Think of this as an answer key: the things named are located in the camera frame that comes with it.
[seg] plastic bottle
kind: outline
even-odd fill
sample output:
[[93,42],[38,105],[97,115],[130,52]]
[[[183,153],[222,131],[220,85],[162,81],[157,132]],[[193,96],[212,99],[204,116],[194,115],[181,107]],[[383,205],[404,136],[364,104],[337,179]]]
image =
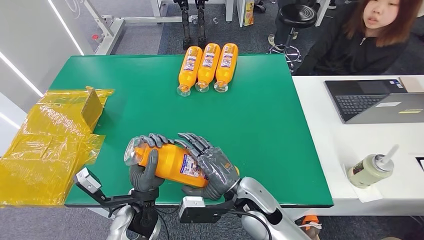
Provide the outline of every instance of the plastic bottle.
[[388,178],[393,173],[392,157],[399,145],[393,146],[387,155],[370,154],[347,171],[347,178],[357,188],[367,188],[371,184]]
[[195,85],[197,91],[206,93],[209,90],[209,83],[214,80],[220,54],[221,48],[218,44],[209,43],[206,45],[197,71],[197,83]]
[[177,87],[176,92],[179,95],[183,97],[190,95],[190,89],[196,83],[202,54],[202,49],[198,46],[191,46],[187,49],[178,75],[179,86]]
[[[154,147],[154,149],[158,152],[155,172],[157,177],[194,187],[205,187],[208,184],[202,169],[184,148],[165,144],[161,148]],[[125,164],[128,166],[139,164],[145,167],[151,150],[152,148],[138,137],[131,139],[124,155]]]
[[228,90],[228,83],[233,79],[238,56],[239,48],[234,43],[227,43],[222,48],[215,74],[216,83],[213,85],[217,92],[225,93]]

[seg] laptop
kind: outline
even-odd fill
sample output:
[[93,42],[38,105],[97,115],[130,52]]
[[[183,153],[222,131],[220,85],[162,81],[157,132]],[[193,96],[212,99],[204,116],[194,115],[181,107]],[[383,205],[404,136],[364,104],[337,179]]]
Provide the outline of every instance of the laptop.
[[325,81],[345,124],[422,123],[424,93],[407,93],[397,79]]

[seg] green table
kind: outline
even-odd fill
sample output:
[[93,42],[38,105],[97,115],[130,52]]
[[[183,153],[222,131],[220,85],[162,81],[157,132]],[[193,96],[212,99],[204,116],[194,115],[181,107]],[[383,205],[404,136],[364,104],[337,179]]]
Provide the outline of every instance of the green table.
[[[280,204],[330,207],[332,197],[285,58],[241,55],[226,93],[177,94],[182,55],[72,56],[50,89],[115,89],[94,133],[106,135],[87,167],[107,196],[132,188],[124,151],[131,138],[192,132],[219,146],[240,175],[261,182]],[[181,184],[165,181],[158,204],[179,204]],[[97,204],[75,185],[67,206]]]

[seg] white desk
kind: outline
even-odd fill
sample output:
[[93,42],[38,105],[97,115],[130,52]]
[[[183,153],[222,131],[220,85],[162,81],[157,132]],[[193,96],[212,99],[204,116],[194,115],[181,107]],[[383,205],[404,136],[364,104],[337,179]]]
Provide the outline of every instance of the white desk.
[[[293,81],[331,192],[331,208],[288,209],[291,217],[317,215],[424,215],[424,123],[343,124],[325,80],[396,79],[398,76],[294,76]],[[394,144],[393,175],[375,184],[382,199],[362,203],[347,180],[349,168],[368,154],[385,154]]]

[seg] orange juice bottle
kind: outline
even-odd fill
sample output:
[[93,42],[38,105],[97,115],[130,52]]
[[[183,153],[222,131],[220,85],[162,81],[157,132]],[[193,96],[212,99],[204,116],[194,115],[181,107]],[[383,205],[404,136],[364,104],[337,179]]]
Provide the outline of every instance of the orange juice bottle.
[[215,73],[216,83],[213,85],[217,92],[225,93],[228,90],[228,83],[233,79],[238,56],[239,48],[234,43],[227,43],[222,48]]
[[[153,149],[157,149],[158,152],[155,176],[200,188],[208,184],[202,169],[186,149],[172,144],[164,144],[161,148],[153,147]],[[125,163],[145,167],[151,150],[149,145],[135,137],[126,148]]]
[[178,75],[179,86],[177,87],[176,92],[179,95],[183,97],[190,95],[190,89],[196,83],[202,54],[202,49],[198,46],[191,46],[187,49]]
[[197,71],[197,91],[206,93],[209,90],[209,83],[214,80],[215,70],[220,59],[221,48],[218,44],[209,43],[206,45],[201,58],[201,64]]

